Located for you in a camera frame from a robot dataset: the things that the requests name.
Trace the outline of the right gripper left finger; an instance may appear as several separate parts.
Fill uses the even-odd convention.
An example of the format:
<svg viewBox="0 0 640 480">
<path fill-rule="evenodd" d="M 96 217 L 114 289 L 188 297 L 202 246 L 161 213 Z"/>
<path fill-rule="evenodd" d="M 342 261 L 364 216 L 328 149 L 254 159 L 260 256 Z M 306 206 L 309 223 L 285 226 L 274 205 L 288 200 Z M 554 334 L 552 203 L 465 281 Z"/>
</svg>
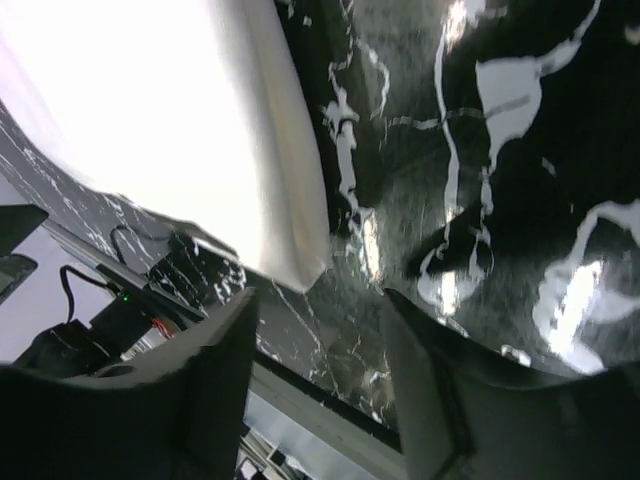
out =
<svg viewBox="0 0 640 480">
<path fill-rule="evenodd" d="M 91 376 L 1 369 L 5 479 L 230 479 L 256 349 L 253 289 Z"/>
</svg>

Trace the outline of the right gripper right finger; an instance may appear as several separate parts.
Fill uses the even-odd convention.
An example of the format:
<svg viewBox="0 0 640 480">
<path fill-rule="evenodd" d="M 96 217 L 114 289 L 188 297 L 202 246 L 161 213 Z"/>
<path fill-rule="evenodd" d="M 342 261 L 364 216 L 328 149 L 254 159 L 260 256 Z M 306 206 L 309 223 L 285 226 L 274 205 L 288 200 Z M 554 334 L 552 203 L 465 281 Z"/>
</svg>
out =
<svg viewBox="0 0 640 480">
<path fill-rule="evenodd" d="M 639 366 L 522 366 L 385 293 L 383 338 L 412 479 L 635 479 Z"/>
</svg>

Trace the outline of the white t-shirt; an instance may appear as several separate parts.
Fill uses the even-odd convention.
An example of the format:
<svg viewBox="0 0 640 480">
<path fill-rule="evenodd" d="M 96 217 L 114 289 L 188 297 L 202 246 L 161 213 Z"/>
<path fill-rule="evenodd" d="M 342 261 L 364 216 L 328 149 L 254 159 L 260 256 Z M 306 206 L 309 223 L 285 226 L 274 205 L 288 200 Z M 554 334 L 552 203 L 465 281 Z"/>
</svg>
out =
<svg viewBox="0 0 640 480">
<path fill-rule="evenodd" d="M 325 184 L 271 1 L 5 1 L 1 99 L 52 163 L 297 292 Z"/>
</svg>

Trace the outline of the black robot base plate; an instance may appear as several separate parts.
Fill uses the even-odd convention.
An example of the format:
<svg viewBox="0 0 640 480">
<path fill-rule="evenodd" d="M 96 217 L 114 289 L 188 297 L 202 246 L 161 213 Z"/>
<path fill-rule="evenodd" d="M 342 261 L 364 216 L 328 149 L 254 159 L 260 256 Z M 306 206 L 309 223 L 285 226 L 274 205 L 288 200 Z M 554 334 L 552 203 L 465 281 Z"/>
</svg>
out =
<svg viewBox="0 0 640 480">
<path fill-rule="evenodd" d="M 35 336 L 13 362 L 19 368 L 56 378 L 93 374 L 175 338 L 215 312 L 213 307 L 192 307 L 51 220 L 44 227 L 67 253 L 93 273 L 71 264 L 58 269 L 67 300 L 66 315 Z M 73 293 L 71 277 L 112 296 L 87 323 L 76 315 L 78 296 Z"/>
</svg>

